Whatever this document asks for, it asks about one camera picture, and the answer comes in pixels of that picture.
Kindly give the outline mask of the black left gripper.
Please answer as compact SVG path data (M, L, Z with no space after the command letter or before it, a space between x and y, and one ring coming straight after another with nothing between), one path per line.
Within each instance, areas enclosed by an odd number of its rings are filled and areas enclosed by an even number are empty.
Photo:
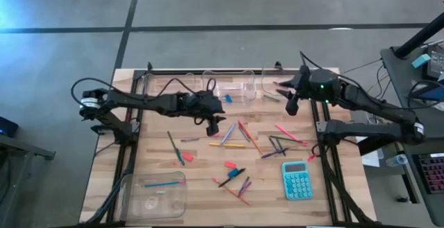
M198 91L178 98L178 110L183 116L208 117L207 122L210 125L226 120L226 117L214 116L224 114L225 111L222 102L211 91Z

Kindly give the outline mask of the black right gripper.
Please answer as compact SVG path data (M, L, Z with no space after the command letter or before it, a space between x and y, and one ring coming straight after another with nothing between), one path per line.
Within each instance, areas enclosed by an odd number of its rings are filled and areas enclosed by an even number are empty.
M311 96L309 95L310 76L311 71L309 67L303 64L299 68L299 72L294 76L294 79L279 82L278 85L281 87L294 87L297 97L304 100L309 100L311 98ZM276 89L275 91L287 99L292 99L294 97L294 94L288 90Z

